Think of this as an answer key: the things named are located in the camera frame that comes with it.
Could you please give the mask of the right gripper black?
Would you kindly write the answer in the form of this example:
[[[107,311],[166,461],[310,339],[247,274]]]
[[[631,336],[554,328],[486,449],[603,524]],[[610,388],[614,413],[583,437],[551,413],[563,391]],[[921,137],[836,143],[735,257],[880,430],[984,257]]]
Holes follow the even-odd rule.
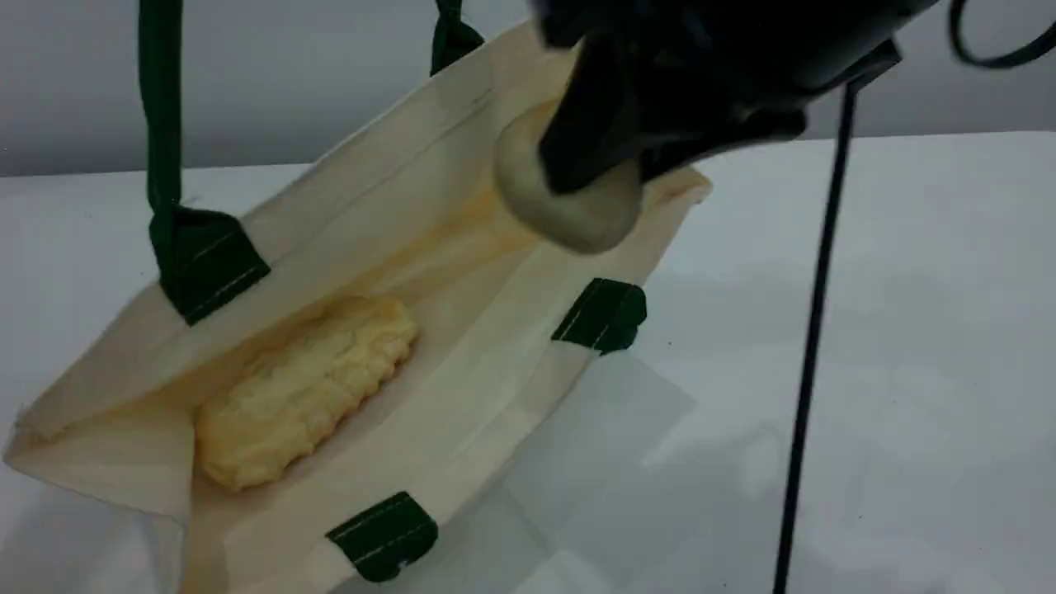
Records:
[[[543,138],[557,194],[631,162],[649,183],[701,159],[799,140],[800,110],[859,90],[901,55],[898,31],[931,1],[540,1],[552,49],[578,48]],[[749,114],[648,146],[645,116]]]

